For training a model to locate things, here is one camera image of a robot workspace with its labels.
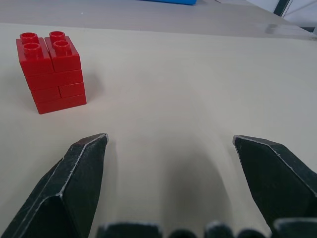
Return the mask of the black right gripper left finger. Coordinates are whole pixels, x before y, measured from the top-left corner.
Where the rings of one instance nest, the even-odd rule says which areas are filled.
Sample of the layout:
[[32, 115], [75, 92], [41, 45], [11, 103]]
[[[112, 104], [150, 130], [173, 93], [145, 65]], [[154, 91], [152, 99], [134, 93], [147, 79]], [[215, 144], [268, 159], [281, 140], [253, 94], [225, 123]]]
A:
[[108, 135], [72, 144], [36, 184], [3, 238], [87, 238], [99, 201]]

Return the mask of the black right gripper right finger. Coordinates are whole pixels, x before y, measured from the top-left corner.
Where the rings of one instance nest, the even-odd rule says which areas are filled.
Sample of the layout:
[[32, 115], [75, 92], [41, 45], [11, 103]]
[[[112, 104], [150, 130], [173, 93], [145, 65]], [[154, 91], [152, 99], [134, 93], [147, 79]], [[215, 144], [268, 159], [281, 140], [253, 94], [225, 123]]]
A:
[[315, 238], [317, 174], [277, 142], [235, 135], [233, 145], [271, 236]]

